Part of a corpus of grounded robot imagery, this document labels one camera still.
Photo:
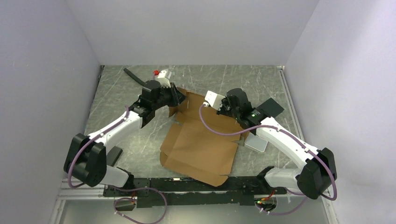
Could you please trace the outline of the brown cardboard box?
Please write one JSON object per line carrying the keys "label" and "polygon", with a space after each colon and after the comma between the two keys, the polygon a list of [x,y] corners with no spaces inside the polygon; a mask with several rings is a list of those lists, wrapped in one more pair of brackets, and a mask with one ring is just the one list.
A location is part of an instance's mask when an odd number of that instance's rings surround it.
{"label": "brown cardboard box", "polygon": [[169,108],[173,123],[160,147],[160,164],[167,169],[194,178],[214,187],[222,185],[232,170],[238,141],[247,133],[235,133],[242,128],[233,118],[217,115],[212,108],[203,108],[206,124],[217,133],[209,131],[199,117],[199,107],[204,96],[179,89],[185,101],[178,107]]}

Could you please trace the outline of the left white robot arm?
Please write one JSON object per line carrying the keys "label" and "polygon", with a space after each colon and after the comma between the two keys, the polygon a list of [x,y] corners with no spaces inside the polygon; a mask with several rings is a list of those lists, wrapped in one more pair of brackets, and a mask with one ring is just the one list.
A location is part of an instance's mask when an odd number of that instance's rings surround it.
{"label": "left white robot arm", "polygon": [[156,110],[177,107],[185,99],[186,95],[174,83],[161,85],[159,81],[147,81],[137,101],[127,106],[115,121],[89,135],[76,134],[64,163],[69,187],[107,185],[122,196],[130,195],[134,190],[134,175],[109,166],[109,151],[127,135],[146,126],[155,117]]}

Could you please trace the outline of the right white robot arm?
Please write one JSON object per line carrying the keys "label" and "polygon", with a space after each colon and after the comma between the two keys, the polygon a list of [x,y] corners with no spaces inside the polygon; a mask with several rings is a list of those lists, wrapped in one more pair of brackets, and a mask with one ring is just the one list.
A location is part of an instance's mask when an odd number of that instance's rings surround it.
{"label": "right white robot arm", "polygon": [[268,194],[276,187],[283,187],[298,189],[310,199],[320,196],[331,201],[337,199],[334,153],[326,147],[318,149],[306,143],[281,126],[275,118],[284,108],[274,99],[253,107],[245,91],[234,88],[224,96],[208,92],[205,100],[217,114],[235,119],[243,132],[271,143],[297,166],[296,169],[268,168],[257,181],[260,192]]}

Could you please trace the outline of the right black foam pad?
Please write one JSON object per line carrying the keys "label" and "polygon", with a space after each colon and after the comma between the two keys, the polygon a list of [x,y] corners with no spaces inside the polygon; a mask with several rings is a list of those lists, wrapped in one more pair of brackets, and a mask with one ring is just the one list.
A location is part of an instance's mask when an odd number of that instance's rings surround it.
{"label": "right black foam pad", "polygon": [[259,116],[259,118],[265,119],[267,117],[277,117],[284,111],[284,108],[279,105],[273,98],[269,98],[258,107],[256,107],[255,110],[257,111],[257,115]]}

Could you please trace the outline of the black foam pad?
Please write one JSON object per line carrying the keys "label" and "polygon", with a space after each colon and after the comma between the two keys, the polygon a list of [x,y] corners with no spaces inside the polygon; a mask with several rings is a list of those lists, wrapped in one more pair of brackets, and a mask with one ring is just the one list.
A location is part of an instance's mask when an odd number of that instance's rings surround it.
{"label": "black foam pad", "polygon": [[107,165],[114,167],[122,152],[123,150],[121,148],[114,146],[106,155]]}
{"label": "black foam pad", "polygon": [[279,105],[273,98],[269,98],[258,107],[256,107],[255,110],[257,111],[257,115],[259,116],[259,118],[265,119],[267,117],[277,117],[284,111],[284,108]]}

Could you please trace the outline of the clear plastic lid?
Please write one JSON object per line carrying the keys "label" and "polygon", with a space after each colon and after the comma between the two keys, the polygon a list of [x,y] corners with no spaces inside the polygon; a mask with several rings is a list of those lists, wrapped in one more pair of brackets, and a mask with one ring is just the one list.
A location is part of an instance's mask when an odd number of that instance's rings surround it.
{"label": "clear plastic lid", "polygon": [[248,134],[244,142],[245,147],[255,150],[259,153],[264,153],[267,145],[268,145],[267,140],[264,140],[256,135],[253,135],[252,133]]}

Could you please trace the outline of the left black foam pad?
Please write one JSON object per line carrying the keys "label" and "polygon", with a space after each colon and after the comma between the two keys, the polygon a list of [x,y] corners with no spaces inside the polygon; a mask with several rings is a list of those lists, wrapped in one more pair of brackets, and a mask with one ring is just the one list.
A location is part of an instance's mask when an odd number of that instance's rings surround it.
{"label": "left black foam pad", "polygon": [[106,155],[107,165],[114,167],[122,152],[123,150],[121,148],[114,146]]}

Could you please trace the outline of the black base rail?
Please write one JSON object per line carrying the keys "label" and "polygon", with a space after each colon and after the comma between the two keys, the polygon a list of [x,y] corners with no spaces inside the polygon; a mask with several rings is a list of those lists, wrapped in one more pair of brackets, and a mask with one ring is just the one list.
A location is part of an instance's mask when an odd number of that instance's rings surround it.
{"label": "black base rail", "polygon": [[182,178],[135,178],[133,188],[139,191],[121,192],[110,187],[104,189],[108,198],[136,197],[138,208],[164,205],[238,204],[253,206],[260,197],[285,195],[284,188],[272,188],[256,176],[229,177],[218,187],[198,180]]}

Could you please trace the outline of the aluminium frame rail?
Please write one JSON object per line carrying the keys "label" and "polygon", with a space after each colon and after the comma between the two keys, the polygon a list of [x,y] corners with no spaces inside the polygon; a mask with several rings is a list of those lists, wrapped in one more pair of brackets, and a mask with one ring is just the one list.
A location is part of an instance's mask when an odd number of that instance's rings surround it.
{"label": "aluminium frame rail", "polygon": [[68,181],[64,178],[61,182],[58,195],[56,196],[55,205],[50,216],[49,224],[59,224],[61,221],[64,207],[68,201],[73,200],[96,200],[103,198],[104,186],[89,187],[83,185],[79,188],[72,189]]}

